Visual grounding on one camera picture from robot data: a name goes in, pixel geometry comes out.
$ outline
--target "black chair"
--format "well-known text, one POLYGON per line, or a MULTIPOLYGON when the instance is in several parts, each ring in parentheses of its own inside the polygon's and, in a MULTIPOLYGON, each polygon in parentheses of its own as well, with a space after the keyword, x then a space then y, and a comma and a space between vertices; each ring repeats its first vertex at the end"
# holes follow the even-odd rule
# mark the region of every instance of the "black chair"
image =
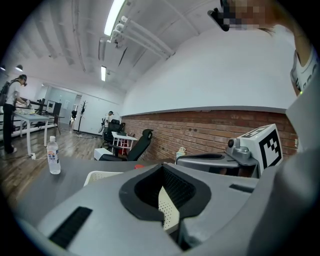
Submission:
POLYGON ((75 111, 75 110, 72 110, 72 111, 71 111, 71 118, 72 118, 73 120, 76 119, 77 113, 78 113, 78 111, 75 111))
POLYGON ((103 131, 104 143, 102 144, 101 148, 109 147, 108 144, 109 143, 112 144, 114 142, 114 137, 112 135, 112 132, 119 133, 123 128, 124 128, 124 125, 120 124, 119 120, 116 120, 116 119, 111 120, 111 122, 108 124, 107 129, 103 131))
POLYGON ((115 149, 115 155, 110 154, 103 154, 99 161, 137 161, 138 158, 145 152, 145 150, 148 148, 148 146, 151 143, 152 139, 152 131, 151 129, 145 129, 142 132, 142 137, 138 140, 138 142, 135 144, 135 146, 130 150, 130 152, 127 155, 127 159, 118 157, 119 150, 122 149, 122 147, 111 145, 109 144, 108 147, 115 149))

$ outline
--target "white ceiling pipe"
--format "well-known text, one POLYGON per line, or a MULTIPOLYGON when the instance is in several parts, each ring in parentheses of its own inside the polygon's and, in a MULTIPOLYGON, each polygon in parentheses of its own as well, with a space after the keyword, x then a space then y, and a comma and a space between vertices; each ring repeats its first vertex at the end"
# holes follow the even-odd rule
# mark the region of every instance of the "white ceiling pipe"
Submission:
POLYGON ((155 48, 156 50, 158 50, 159 52, 163 53, 164 55, 167 56, 167 58, 169 58, 170 56, 168 56, 160 47, 158 47, 155 43, 153 43, 152 41, 150 41, 149 39, 145 38, 143 35, 139 34, 138 32, 132 30, 131 28, 127 28, 126 31, 129 31, 131 34, 135 35, 137 38, 141 39, 142 41, 146 42, 148 45, 152 46, 153 48, 155 48))
MULTIPOLYGON (((122 16, 121 20, 123 22, 127 22, 128 18, 125 17, 125 16, 122 16)), ((175 52, 168 45, 166 45, 162 40, 160 40, 157 36, 155 36, 149 30, 147 30, 146 28, 144 28, 143 26, 139 25, 138 23, 134 22, 131 19, 129 20, 129 23, 132 24, 138 30, 144 32, 146 35, 151 37, 154 41, 156 41, 159 45, 161 45, 170 55, 174 55, 175 54, 175 52)))
POLYGON ((190 29, 194 32, 194 34, 196 36, 199 36, 200 33, 198 32, 198 30, 195 28, 194 25, 192 25, 192 23, 180 12, 177 10, 176 7, 174 7, 171 3, 169 3, 167 0, 162 0, 164 3, 166 3, 172 10, 175 11, 176 14, 178 14, 180 16, 180 18, 190 27, 190 29))
POLYGON ((138 32, 134 31, 133 29, 131 29, 121 23, 119 23, 115 26, 115 30, 118 30, 123 33, 125 31, 129 31, 131 34, 135 35, 137 38, 141 39, 142 41, 144 41, 145 43, 147 43, 148 45, 150 45, 151 47, 153 47, 154 49, 156 49, 160 53, 163 53, 164 55, 166 55, 167 58, 170 57, 165 52, 163 52, 163 50, 160 47, 158 47, 154 42, 150 41, 149 39, 145 38, 142 34, 139 34, 138 32))
POLYGON ((160 56, 161 58, 164 58, 164 59, 165 59, 165 57, 164 57, 161 53, 157 52, 155 49, 151 48, 150 46, 148 46, 148 45, 140 42, 139 40, 133 38, 132 36, 127 35, 127 34, 125 34, 125 33, 123 33, 123 32, 120 32, 119 30, 114 30, 114 31, 112 32, 112 36, 113 36, 113 35, 116 35, 116 34, 121 35, 121 36, 123 36, 123 37, 125 37, 125 38, 128 38, 128 39, 134 41, 135 43, 143 46, 144 48, 147 48, 148 50, 152 51, 154 54, 156 54, 156 55, 160 56))

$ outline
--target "backpack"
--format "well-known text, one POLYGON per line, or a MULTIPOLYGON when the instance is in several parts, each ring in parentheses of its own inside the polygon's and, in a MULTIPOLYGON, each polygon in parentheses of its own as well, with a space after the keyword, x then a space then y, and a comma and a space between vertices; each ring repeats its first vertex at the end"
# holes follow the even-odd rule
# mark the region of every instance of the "backpack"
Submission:
POLYGON ((10 82, 6 81, 4 86, 2 87, 1 92, 0 92, 0 106, 1 107, 3 107, 7 101, 8 91, 9 91, 10 85, 16 81, 17 81, 17 79, 14 79, 10 82))

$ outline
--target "computer monitor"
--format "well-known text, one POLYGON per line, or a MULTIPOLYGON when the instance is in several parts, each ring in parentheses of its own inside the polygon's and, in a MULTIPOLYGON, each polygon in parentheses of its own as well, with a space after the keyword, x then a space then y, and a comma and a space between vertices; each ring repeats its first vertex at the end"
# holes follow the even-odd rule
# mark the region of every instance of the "computer monitor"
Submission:
POLYGON ((53 114, 56 103, 54 101, 48 100, 46 111, 53 114))
POLYGON ((237 139, 240 140, 240 147, 247 147, 251 156, 259 162, 260 175, 267 167, 279 165, 284 158, 275 124, 261 126, 237 139))

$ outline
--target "white wall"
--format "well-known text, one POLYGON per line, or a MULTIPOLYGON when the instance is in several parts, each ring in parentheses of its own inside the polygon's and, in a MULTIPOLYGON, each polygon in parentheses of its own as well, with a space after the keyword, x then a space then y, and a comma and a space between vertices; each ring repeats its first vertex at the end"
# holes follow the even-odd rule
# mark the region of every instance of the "white wall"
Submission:
MULTIPOLYGON (((31 80, 37 80, 36 84, 39 88, 41 84, 53 85, 53 87, 70 89, 79 92, 79 94, 87 94, 120 105, 125 98, 126 93, 123 90, 101 81, 101 75, 84 73, 82 70, 74 69, 66 63, 62 64, 31 56, 29 59, 22 59, 20 64, 23 65, 23 74, 28 77, 28 86, 31 80)), ((22 74, 15 69, 12 72, 15 78, 22 74)))
POLYGON ((38 92, 36 93, 35 98, 36 98, 37 100, 45 99, 45 98, 46 98, 47 91, 48 91, 48 86, 46 86, 46 85, 41 86, 40 91, 38 91, 38 92))
POLYGON ((6 81, 8 81, 8 75, 0 69, 0 90, 5 85, 6 81))
MULTIPOLYGON (((107 114, 109 111, 114 112, 114 115, 112 116, 113 119, 120 120, 120 105, 86 94, 82 95, 80 105, 83 105, 84 101, 86 102, 87 107, 85 108, 83 117, 81 119, 81 132, 99 134, 98 131, 101 127, 101 119, 105 118, 105 114, 107 114)), ((73 126, 73 129, 75 130, 78 130, 79 127, 80 115, 82 110, 80 105, 77 109, 76 120, 73 126)))
POLYGON ((45 100, 61 103, 61 110, 59 116, 64 117, 60 119, 61 123, 69 124, 71 111, 73 110, 73 105, 76 99, 76 94, 57 88, 51 88, 50 93, 46 96, 45 100), (65 102, 69 101, 67 108, 65 107, 65 102))
POLYGON ((75 97, 74 104, 75 105, 80 105, 80 102, 81 102, 81 95, 77 95, 75 97))
POLYGON ((294 48, 263 31, 219 28, 184 42, 127 92, 121 115, 241 106, 287 109, 294 48))

